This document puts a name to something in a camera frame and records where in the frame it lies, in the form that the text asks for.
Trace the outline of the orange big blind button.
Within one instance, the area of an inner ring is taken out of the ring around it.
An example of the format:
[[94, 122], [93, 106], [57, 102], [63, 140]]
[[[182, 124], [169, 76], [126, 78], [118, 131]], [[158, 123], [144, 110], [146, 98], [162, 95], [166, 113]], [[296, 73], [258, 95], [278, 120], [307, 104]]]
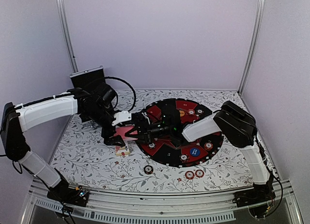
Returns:
[[185, 115], [185, 112], [183, 110], [180, 110], [179, 113], [180, 113], [181, 117], [183, 117]]

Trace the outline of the orange chip sector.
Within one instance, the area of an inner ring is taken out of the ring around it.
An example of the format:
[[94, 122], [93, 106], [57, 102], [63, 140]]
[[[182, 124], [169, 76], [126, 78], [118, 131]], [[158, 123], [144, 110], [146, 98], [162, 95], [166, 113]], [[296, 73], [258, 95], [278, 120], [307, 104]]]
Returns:
[[207, 143], [204, 144], [203, 147], [204, 147], [204, 149], [205, 149], [206, 151], [210, 151], [210, 150], [213, 149], [213, 144], [212, 144], [211, 142], [207, 142]]

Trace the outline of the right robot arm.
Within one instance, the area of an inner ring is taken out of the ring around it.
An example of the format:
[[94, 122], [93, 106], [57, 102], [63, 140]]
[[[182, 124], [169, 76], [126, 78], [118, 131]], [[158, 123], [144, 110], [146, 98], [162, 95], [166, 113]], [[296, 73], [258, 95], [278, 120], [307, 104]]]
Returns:
[[280, 206], [264, 148], [258, 141], [255, 118], [231, 101], [219, 110], [191, 101], [165, 99], [133, 114], [125, 136], [135, 139], [153, 160], [170, 166], [192, 166], [207, 161], [224, 139], [238, 148], [252, 174], [253, 187], [236, 192], [238, 207], [250, 206], [256, 219], [271, 216]]

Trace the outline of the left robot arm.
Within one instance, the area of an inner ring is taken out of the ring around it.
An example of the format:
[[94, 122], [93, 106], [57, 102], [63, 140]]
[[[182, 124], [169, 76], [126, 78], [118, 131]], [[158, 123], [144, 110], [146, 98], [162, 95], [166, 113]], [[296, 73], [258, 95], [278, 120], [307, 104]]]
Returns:
[[61, 204], [85, 206], [88, 191], [81, 186], [71, 188], [60, 171], [31, 148], [25, 134], [46, 123], [79, 115], [83, 121], [91, 120], [101, 127], [105, 144], [124, 146], [116, 126], [131, 121], [132, 112], [116, 110], [114, 99], [118, 99], [116, 91], [102, 78], [59, 95], [18, 105], [5, 104], [0, 128], [5, 157], [19, 165], [19, 173], [25, 169], [40, 180], [48, 189], [48, 198]]

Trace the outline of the orange chip stack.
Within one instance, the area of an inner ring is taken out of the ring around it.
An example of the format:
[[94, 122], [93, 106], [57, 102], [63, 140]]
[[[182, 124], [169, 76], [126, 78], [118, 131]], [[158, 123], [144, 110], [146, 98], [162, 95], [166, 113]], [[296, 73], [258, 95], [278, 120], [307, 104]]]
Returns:
[[186, 179], [192, 180], [195, 177], [195, 173], [193, 171], [186, 171], [185, 177]]

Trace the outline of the dark brown chip stack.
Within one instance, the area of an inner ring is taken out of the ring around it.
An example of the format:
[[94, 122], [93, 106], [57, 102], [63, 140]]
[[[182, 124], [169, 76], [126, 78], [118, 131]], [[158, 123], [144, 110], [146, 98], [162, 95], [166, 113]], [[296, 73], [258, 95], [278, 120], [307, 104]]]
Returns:
[[145, 174], [147, 174], [147, 175], [152, 174], [153, 171], [154, 171], [153, 167], [150, 166], [150, 165], [146, 165], [146, 166], [143, 168], [143, 170], [144, 170]]

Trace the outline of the dark chip bottom sector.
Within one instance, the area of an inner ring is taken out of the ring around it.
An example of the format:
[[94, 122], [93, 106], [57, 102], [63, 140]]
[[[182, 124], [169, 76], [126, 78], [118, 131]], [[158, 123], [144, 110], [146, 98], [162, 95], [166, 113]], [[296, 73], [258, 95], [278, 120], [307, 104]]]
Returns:
[[189, 156], [186, 155], [186, 154], [182, 154], [182, 155], [180, 156], [180, 160], [181, 160], [182, 162], [186, 162], [186, 161], [189, 160]]

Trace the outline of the blue small blind button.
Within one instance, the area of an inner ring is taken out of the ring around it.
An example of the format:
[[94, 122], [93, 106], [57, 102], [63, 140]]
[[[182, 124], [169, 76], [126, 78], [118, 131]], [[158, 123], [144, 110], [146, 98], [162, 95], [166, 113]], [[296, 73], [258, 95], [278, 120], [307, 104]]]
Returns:
[[190, 154], [193, 157], [199, 156], [200, 153], [201, 153], [200, 150], [198, 148], [196, 148], [196, 147], [190, 149]]

